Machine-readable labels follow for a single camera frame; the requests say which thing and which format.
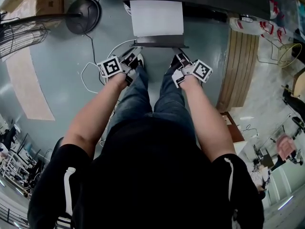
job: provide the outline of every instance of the white stripe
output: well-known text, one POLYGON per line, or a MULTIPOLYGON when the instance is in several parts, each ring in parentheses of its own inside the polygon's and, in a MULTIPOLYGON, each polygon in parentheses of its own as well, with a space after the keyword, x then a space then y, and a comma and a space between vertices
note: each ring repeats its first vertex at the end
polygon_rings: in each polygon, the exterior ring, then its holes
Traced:
POLYGON ((231 175, 230 175, 230 179, 229 179, 229 201, 231 200, 231 192, 232 192, 232 184, 233 184, 233 164, 232 162, 228 159, 228 158, 224 158, 225 162, 230 163, 231 166, 231 175))
POLYGON ((70 216, 72 216, 72 198, 71 198, 69 178, 75 171, 76 171, 75 168, 69 167, 63 178, 64 186, 65 186, 65 196, 66 196, 66 213, 70 216))
POLYGON ((58 217, 58 219, 62 220, 62 221, 66 221, 67 223, 71 223, 71 220, 69 218, 65 218, 65 217, 58 217))
POLYGON ((67 228, 70 228, 71 227, 71 223, 68 223, 68 222, 62 222, 62 221, 57 221, 57 225, 59 226, 64 226, 64 227, 67 227, 67 228))

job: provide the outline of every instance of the blue jeans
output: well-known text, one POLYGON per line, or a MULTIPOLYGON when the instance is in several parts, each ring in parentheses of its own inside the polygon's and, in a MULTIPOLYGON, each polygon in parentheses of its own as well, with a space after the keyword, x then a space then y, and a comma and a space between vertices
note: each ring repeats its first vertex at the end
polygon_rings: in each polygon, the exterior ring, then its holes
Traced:
POLYGON ((143 67, 137 67, 137 78, 126 90, 124 97, 119 102, 115 114, 110 119, 108 132, 112 127, 122 121, 150 117, 175 122, 180 125, 181 128, 185 129, 187 135, 190 135, 195 139, 195 130, 192 118, 185 108, 181 88, 176 88, 172 80, 173 72, 174 69, 169 68, 164 75, 160 89, 160 98, 156 102, 153 111, 147 92, 147 73, 143 67))

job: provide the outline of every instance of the white paper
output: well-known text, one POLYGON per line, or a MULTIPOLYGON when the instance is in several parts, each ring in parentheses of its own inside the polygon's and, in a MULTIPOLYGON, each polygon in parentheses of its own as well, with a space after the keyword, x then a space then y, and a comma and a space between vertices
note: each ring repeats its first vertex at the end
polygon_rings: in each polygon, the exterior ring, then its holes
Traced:
POLYGON ((182 3, 132 0, 133 34, 137 37, 183 34, 182 3))

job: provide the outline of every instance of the fan base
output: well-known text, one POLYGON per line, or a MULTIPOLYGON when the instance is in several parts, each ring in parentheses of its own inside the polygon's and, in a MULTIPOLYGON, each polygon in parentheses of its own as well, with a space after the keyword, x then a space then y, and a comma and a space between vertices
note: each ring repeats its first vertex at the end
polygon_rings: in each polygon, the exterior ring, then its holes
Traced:
POLYGON ((81 14, 80 17, 66 18, 66 25, 74 34, 87 34, 100 21, 102 9, 96 0, 76 0, 67 14, 81 14))

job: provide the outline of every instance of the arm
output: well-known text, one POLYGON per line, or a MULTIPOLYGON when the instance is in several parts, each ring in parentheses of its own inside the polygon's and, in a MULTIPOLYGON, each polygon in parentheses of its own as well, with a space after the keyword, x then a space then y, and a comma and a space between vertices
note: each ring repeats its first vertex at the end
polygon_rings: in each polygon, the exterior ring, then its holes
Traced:
POLYGON ((233 141, 222 116, 211 105, 196 77, 187 75, 180 83, 191 110, 199 144, 213 162, 225 154, 235 154, 233 141))
POLYGON ((74 144, 93 158, 95 146, 102 136, 110 115, 126 87, 126 74, 113 76, 103 89, 73 119, 62 145, 74 144))

